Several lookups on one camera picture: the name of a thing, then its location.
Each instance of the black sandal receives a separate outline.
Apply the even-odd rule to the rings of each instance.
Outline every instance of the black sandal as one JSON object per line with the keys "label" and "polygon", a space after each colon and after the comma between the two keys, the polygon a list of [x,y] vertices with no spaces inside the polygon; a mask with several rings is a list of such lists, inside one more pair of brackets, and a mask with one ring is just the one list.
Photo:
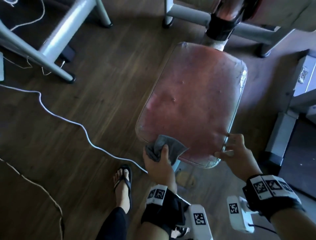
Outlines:
{"label": "black sandal", "polygon": [[[120,176],[120,178],[118,179],[118,181],[116,182],[116,184],[114,185],[114,192],[116,187],[119,185],[119,183],[124,180],[125,184],[128,187],[128,198],[130,199],[130,210],[132,209],[132,195],[131,195],[131,184],[132,184],[132,171],[130,169],[130,167],[127,164],[124,164],[122,166],[120,166],[119,170],[122,169],[123,174],[122,176]],[[124,177],[124,170],[127,169],[128,170],[128,178],[129,181]]]}

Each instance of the black pants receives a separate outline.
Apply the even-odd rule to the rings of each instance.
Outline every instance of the black pants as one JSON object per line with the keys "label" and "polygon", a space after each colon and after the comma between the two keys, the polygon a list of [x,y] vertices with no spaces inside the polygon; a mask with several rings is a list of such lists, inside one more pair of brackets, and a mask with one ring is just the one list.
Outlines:
{"label": "black pants", "polygon": [[105,219],[96,240],[126,240],[126,223],[126,213],[123,208],[114,208]]}

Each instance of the red chair seat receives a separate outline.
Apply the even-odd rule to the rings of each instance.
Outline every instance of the red chair seat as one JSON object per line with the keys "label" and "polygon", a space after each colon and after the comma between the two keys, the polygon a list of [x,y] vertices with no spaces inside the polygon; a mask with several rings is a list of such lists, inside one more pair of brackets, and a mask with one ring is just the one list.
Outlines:
{"label": "red chair seat", "polygon": [[223,149],[247,76],[243,61],[219,50],[179,43],[140,114],[138,138],[154,142],[159,134],[189,148],[180,160],[214,167]]}

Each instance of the foot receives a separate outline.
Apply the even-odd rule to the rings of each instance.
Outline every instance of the foot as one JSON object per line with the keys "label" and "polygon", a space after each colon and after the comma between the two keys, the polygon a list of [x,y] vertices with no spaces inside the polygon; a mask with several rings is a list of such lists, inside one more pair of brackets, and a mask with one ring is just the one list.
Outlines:
{"label": "foot", "polygon": [[[113,176],[114,184],[120,179],[124,174],[125,178],[129,181],[128,170],[125,169],[124,172],[122,169],[119,169],[117,173]],[[115,189],[116,196],[116,206],[123,208],[125,213],[128,213],[130,209],[130,199],[128,197],[128,187],[124,181],[121,181]]]}

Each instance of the wrist strap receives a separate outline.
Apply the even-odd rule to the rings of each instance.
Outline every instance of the wrist strap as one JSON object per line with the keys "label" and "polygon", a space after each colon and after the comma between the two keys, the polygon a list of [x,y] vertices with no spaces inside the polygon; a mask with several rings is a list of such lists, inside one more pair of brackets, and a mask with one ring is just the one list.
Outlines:
{"label": "wrist strap", "polygon": [[271,216],[286,208],[304,210],[299,197],[280,177],[273,175],[251,176],[243,188],[249,208],[258,211],[269,221]]}
{"label": "wrist strap", "polygon": [[141,223],[150,222],[171,236],[176,225],[185,224],[183,208],[181,200],[167,186],[156,185],[149,191]]}

